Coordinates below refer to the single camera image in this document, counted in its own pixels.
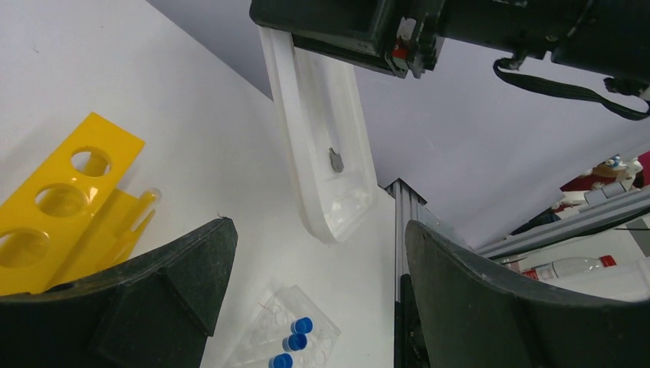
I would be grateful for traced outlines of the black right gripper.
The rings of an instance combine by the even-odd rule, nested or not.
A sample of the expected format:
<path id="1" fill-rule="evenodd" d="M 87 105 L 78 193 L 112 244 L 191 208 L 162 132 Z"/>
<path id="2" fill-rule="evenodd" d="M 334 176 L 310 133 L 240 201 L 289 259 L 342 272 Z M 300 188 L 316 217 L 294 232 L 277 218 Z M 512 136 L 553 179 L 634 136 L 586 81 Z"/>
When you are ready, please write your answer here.
<path id="1" fill-rule="evenodd" d="M 451 39 L 629 80 L 649 77 L 647 1 L 254 1 L 251 20 L 295 46 L 419 77 Z"/>

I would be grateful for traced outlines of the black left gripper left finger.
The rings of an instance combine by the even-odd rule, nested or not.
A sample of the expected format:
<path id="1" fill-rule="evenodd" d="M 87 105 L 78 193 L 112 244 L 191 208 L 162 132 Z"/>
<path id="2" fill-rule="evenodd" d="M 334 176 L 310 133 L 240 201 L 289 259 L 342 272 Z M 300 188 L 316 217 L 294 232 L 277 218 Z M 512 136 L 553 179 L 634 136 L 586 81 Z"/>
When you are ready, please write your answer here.
<path id="1" fill-rule="evenodd" d="M 238 233 L 216 218 L 40 294 L 1 299 L 3 367 L 197 367 L 215 333 Z"/>

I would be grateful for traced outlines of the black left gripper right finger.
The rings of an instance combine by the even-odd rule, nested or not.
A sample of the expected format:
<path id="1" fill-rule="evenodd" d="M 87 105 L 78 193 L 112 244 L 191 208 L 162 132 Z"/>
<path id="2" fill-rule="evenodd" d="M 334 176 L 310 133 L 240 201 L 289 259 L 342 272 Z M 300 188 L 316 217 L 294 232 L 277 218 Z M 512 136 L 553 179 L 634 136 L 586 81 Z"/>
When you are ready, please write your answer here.
<path id="1" fill-rule="evenodd" d="M 568 291 L 475 254 L 421 222 L 405 230 L 433 367 L 647 367 L 649 304 Z"/>

